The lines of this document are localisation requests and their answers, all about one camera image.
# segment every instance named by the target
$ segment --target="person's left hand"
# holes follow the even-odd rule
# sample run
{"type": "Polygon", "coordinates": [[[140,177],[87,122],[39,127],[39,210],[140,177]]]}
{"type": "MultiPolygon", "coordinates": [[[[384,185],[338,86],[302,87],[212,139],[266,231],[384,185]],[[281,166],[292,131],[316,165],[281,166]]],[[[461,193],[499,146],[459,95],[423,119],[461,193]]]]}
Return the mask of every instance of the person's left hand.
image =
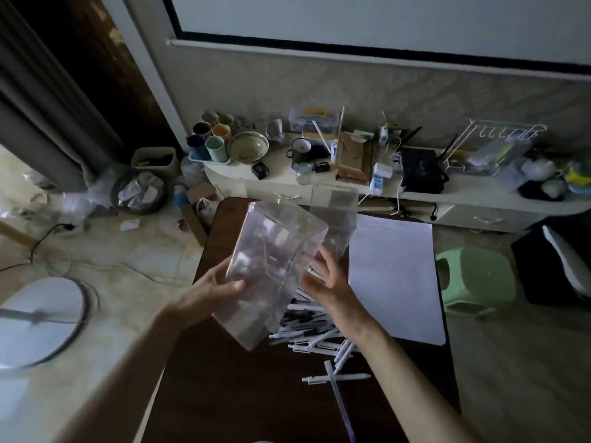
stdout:
{"type": "Polygon", "coordinates": [[[210,268],[180,297],[168,303],[163,313],[169,315],[181,329],[188,328],[204,320],[221,305],[236,298],[246,286],[244,281],[223,283],[231,256],[217,266],[210,268]]]}

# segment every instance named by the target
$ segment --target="curtain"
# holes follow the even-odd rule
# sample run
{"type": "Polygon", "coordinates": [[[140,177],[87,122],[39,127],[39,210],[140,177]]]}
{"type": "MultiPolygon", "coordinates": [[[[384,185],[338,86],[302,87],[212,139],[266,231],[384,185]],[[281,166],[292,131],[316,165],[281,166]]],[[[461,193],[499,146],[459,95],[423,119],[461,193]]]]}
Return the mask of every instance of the curtain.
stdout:
{"type": "Polygon", "coordinates": [[[0,0],[0,144],[64,192],[84,191],[123,146],[8,0],[0,0]]]}

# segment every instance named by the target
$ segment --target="stool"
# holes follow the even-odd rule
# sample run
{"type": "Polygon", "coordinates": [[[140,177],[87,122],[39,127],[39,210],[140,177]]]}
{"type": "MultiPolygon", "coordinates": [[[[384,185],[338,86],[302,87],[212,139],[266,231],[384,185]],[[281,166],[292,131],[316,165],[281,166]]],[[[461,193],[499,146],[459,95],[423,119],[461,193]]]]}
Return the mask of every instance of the stool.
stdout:
{"type": "Polygon", "coordinates": [[[449,283],[441,291],[446,313],[477,317],[515,299],[511,264],[497,252],[464,247],[440,253],[435,260],[438,267],[442,260],[449,266],[449,283]]]}

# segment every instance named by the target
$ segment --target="forearm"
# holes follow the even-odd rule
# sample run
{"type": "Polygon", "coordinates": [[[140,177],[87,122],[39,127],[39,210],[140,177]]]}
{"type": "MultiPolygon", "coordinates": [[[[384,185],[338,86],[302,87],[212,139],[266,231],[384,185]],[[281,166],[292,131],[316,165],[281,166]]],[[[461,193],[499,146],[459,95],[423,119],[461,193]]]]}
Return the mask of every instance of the forearm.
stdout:
{"type": "Polygon", "coordinates": [[[180,328],[159,313],[54,443],[130,443],[180,328]]]}
{"type": "Polygon", "coordinates": [[[379,325],[359,348],[411,443],[480,441],[379,325]]]}

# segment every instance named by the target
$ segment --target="round white base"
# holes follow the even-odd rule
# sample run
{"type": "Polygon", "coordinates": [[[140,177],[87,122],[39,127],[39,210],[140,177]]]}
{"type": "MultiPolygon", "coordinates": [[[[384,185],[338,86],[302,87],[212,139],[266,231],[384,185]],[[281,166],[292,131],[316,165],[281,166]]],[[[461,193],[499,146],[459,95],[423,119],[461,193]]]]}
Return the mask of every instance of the round white base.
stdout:
{"type": "Polygon", "coordinates": [[[36,365],[56,355],[77,332],[86,307],[84,292],[67,278],[44,278],[13,294],[0,308],[42,318],[0,318],[0,369],[36,365]]]}

